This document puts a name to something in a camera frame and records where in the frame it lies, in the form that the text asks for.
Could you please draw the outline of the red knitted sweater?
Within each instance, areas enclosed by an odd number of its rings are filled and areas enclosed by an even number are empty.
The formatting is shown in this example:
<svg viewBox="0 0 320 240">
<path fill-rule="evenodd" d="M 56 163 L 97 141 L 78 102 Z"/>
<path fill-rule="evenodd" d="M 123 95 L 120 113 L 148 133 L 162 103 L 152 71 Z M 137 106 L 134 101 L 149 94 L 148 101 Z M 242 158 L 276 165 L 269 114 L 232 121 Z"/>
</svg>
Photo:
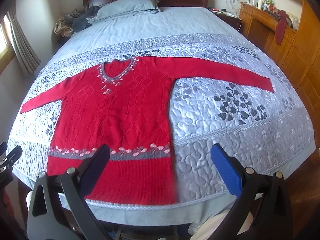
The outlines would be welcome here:
<svg viewBox="0 0 320 240">
<path fill-rule="evenodd" d="M 204 77 L 273 91 L 269 78 L 193 57 L 113 60 L 68 77 L 22 105 L 26 113 L 54 101 L 61 112 L 50 142 L 49 175 L 78 166 L 102 144 L 111 160 L 91 200 L 116 204 L 176 203 L 169 101 L 177 79 Z"/>
</svg>

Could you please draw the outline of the dark blue folded clothes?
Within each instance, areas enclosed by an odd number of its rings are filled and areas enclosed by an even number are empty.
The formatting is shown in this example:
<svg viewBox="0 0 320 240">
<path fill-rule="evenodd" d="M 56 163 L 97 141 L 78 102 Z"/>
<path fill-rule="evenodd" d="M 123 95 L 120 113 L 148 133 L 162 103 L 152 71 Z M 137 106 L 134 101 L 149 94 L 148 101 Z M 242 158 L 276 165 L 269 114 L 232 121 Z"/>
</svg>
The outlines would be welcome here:
<svg viewBox="0 0 320 240">
<path fill-rule="evenodd" d="M 100 9 L 99 6 L 94 5 L 94 6 L 90 7 L 87 11 L 85 11 L 82 15 L 80 15 L 78 18 L 76 18 L 73 21 L 73 25 L 72 25 L 73 32 L 78 33 L 80 31 L 90 27 L 91 24 L 88 23 L 87 18 L 94 17 L 97 14 L 99 9 Z"/>
</svg>

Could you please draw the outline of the grey floral quilted bedspread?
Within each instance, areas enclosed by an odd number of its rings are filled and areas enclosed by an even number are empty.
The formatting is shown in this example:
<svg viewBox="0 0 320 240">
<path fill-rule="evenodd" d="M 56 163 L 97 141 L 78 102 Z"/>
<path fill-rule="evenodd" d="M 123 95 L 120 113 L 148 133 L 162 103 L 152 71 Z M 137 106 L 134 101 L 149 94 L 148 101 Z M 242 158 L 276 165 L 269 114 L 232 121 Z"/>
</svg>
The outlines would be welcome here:
<svg viewBox="0 0 320 240">
<path fill-rule="evenodd" d="M 193 57 L 234 65 L 269 78 L 273 91 L 204 77 L 175 81 L 169 101 L 176 203 L 86 202 L 99 220 L 164 226 L 200 223 L 235 200 L 218 174 L 210 149 L 220 144 L 243 166 L 290 176 L 315 151 L 305 106 L 280 68 L 238 31 L 204 8 L 164 7 L 159 13 L 105 20 L 74 34 L 40 71 L 30 99 L 103 62 L 133 57 Z M 29 188 L 47 172 L 61 101 L 18 111 L 8 148 L 21 146 L 13 173 Z"/>
</svg>

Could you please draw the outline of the grey window curtain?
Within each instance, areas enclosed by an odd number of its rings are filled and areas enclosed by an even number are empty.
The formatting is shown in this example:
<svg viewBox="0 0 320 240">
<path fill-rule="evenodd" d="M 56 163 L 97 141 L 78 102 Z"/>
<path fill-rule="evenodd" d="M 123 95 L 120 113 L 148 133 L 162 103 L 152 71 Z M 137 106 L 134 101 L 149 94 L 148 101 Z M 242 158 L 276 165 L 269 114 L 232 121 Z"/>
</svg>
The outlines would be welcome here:
<svg viewBox="0 0 320 240">
<path fill-rule="evenodd" d="M 11 33 L 11 44 L 24 76 L 33 74 L 41 61 L 27 40 L 17 19 L 16 2 L 14 1 L 6 14 Z"/>
</svg>

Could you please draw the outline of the patterned fabric pile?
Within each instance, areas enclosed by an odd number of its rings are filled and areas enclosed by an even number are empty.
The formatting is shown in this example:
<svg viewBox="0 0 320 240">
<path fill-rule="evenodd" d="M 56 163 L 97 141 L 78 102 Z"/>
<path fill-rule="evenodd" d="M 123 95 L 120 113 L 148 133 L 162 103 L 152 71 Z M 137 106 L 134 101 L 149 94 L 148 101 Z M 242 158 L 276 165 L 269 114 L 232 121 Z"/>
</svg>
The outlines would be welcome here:
<svg viewBox="0 0 320 240">
<path fill-rule="evenodd" d="M 80 16 L 81 14 L 77 11 L 73 11 L 71 13 L 65 13 L 63 16 L 57 19 L 55 22 L 53 32 L 57 36 L 61 37 L 71 37 L 73 34 L 73 22 Z"/>
</svg>

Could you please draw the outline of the wooden cabinet desk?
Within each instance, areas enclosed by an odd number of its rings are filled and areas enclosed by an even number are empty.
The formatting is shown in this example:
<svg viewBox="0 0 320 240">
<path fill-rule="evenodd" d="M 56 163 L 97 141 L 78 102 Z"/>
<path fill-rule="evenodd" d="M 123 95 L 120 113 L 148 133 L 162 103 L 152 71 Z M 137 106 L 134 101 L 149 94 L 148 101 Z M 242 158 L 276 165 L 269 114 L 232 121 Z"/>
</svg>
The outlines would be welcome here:
<svg viewBox="0 0 320 240">
<path fill-rule="evenodd" d="M 241 33 L 266 53 L 283 71 L 304 103 L 319 145 L 319 19 L 303 2 L 297 31 L 287 27 L 276 43 L 277 20 L 256 7 L 242 3 Z"/>
</svg>

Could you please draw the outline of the grey-blue pillow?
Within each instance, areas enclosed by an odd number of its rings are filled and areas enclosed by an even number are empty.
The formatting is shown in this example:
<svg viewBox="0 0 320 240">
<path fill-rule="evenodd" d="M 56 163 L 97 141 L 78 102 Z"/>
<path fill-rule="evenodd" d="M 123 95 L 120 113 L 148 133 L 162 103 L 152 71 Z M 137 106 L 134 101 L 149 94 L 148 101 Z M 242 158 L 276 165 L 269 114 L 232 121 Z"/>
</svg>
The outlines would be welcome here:
<svg viewBox="0 0 320 240">
<path fill-rule="evenodd" d="M 159 0 L 117 0 L 100 7 L 94 16 L 87 18 L 89 24 L 96 24 L 105 20 L 114 20 L 129 16 L 156 14 L 161 10 Z"/>
</svg>

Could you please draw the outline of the dark red hanging cloth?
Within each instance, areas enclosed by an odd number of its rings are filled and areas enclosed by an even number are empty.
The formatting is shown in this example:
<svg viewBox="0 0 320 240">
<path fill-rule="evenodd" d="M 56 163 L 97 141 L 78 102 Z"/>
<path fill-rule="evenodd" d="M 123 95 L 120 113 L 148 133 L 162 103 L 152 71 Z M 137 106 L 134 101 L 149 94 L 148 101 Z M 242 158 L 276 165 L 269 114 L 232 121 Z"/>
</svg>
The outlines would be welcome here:
<svg viewBox="0 0 320 240">
<path fill-rule="evenodd" d="M 284 34 L 285 34 L 285 30 L 286 30 L 286 26 L 288 23 L 288 19 L 289 19 L 289 15 L 286 13 L 286 11 L 284 10 L 278 10 L 277 11 L 277 15 L 279 17 L 279 22 L 276 26 L 276 44 L 277 45 L 281 45 L 281 42 L 284 38 Z"/>
</svg>

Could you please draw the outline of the dark bedside table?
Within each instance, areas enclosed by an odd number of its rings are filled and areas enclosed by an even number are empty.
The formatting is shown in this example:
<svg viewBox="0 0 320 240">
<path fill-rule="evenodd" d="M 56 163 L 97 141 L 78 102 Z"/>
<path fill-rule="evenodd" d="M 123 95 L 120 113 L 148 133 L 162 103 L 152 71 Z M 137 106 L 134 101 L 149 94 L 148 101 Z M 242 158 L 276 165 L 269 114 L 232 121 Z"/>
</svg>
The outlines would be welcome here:
<svg viewBox="0 0 320 240">
<path fill-rule="evenodd" d="M 226 22 L 231 27 L 233 27 L 237 31 L 240 31 L 242 26 L 242 21 L 238 16 L 231 14 L 230 12 L 214 9 L 211 7 L 207 7 L 207 9 L 210 12 L 212 12 L 215 16 L 217 16 L 218 18 Z"/>
</svg>

